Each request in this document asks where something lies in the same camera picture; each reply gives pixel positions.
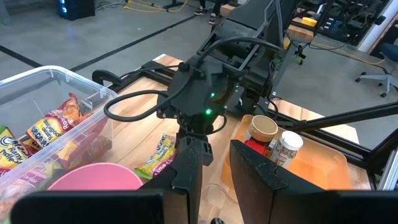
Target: floor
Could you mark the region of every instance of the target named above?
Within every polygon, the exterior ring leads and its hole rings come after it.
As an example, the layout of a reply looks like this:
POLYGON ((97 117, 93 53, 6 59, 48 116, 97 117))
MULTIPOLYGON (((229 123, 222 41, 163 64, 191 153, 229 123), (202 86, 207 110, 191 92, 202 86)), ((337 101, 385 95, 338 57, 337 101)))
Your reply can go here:
MULTIPOLYGON (((0 24, 0 50, 3 46, 34 61, 33 65, 59 65, 86 78, 91 78, 96 69, 122 75, 160 54, 188 59, 210 32, 208 16, 192 16, 196 1, 189 1, 179 12, 147 13, 124 10, 121 6, 104 8, 97 11, 95 17, 73 22, 58 17, 53 4, 43 1, 29 7, 9 6, 13 25, 0 24), (158 34, 145 38, 154 32, 158 34)), ((170 1, 153 2, 166 5, 170 1)), ((134 4, 130 7, 150 10, 134 4)), ((315 41, 338 45, 321 37, 315 41)), ((342 49, 370 62, 378 61, 350 48, 342 49)), ((380 73, 380 68, 325 50, 307 48, 305 54, 304 64, 292 63, 277 88, 277 94, 287 101, 320 114, 333 115, 398 99, 395 90, 380 98, 384 89, 371 80, 354 82, 361 72, 380 73)), ((0 80, 31 68, 0 51, 0 80)), ((372 148, 398 127, 398 115, 350 125, 357 129, 360 143, 372 148)))

